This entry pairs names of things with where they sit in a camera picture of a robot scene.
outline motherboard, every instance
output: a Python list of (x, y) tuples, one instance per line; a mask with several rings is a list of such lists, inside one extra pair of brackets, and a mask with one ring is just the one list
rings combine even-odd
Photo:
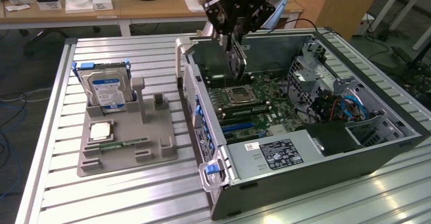
[(295, 131), (307, 123), (287, 99), (277, 73), (244, 75), (240, 81), (207, 75), (207, 89), (228, 144)]

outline hard drive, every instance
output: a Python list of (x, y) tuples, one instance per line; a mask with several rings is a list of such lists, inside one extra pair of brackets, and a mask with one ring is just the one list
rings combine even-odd
[(104, 113), (125, 110), (134, 100), (129, 85), (129, 62), (113, 64), (73, 63), (72, 70), (84, 87), (89, 106), (100, 106)]

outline green circuit board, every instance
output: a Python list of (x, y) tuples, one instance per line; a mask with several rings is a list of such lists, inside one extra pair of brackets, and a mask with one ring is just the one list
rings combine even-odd
[(292, 132), (304, 124), (281, 91), (280, 78), (271, 73), (247, 77), (243, 80), (247, 84), (211, 87), (209, 82), (207, 86), (221, 129), (252, 124), (245, 129), (224, 132), (228, 144)]

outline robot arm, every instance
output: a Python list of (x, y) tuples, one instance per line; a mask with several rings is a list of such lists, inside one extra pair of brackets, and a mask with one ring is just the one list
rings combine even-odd
[(267, 0), (211, 0), (204, 11), (227, 52), (231, 73), (240, 79), (247, 66), (240, 47), (243, 36), (261, 27), (275, 7)]

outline aluminum extrusion table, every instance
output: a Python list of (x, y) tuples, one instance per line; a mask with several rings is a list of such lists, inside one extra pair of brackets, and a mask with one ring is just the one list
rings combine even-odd
[[(173, 41), (177, 37), (191, 35), (68, 41), (16, 223), (285, 224), (429, 221), (429, 142), (397, 156), (368, 176), (231, 219), (211, 221), (175, 83)], [(429, 111), (340, 37), (325, 36), (395, 101), (431, 129)], [(113, 63), (125, 58), (132, 63), (132, 75), (145, 77), (144, 97), (150, 97), (159, 91), (168, 97), (179, 158), (156, 165), (80, 178), (76, 165), (86, 97), (70, 73), (70, 63)], [(339, 76), (349, 76), (348, 70), (333, 57), (328, 56), (327, 64)]]

